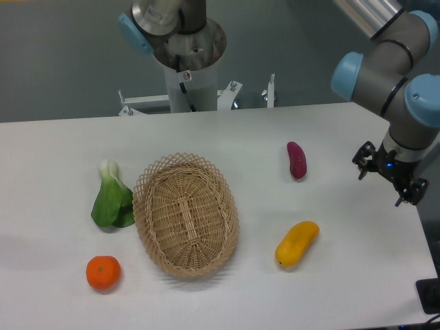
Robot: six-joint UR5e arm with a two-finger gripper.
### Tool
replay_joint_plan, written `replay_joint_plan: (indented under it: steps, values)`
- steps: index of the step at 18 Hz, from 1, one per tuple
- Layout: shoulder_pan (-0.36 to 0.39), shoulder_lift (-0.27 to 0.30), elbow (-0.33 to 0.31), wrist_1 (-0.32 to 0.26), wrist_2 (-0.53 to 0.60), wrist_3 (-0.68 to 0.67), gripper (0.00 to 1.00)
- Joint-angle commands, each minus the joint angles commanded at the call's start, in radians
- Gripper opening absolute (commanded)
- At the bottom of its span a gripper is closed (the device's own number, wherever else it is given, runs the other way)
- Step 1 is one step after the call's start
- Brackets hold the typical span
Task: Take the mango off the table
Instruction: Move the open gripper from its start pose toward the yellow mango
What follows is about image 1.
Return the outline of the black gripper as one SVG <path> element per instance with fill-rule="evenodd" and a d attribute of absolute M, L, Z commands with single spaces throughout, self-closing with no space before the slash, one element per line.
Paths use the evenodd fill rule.
<path fill-rule="evenodd" d="M 400 146 L 393 141 L 383 140 L 380 147 L 366 141 L 354 155 L 352 162 L 359 170 L 358 179 L 367 173 L 378 173 L 394 185 L 399 194 L 395 206 L 401 203 L 416 206 L 424 197 L 429 181 L 424 178 L 414 179 L 413 172 L 418 161 L 404 158 L 401 160 Z"/>

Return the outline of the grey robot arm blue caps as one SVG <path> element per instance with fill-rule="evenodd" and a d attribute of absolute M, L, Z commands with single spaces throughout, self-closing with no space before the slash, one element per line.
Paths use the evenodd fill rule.
<path fill-rule="evenodd" d="M 351 52 L 338 63 L 331 88 L 345 100 L 385 119 L 379 147 L 355 154 L 361 176 L 391 182 L 399 202 L 418 204 L 428 180 L 415 171 L 439 134 L 439 77 L 408 72 L 431 49 L 439 28 L 428 13 L 407 12 L 397 1 L 338 1 L 337 6 L 374 42 L 367 55 Z M 226 49 L 223 29 L 206 16 L 205 1 L 134 1 L 118 18 L 125 39 L 164 68 L 173 112 L 230 110 L 241 85 L 217 91 L 215 66 Z"/>

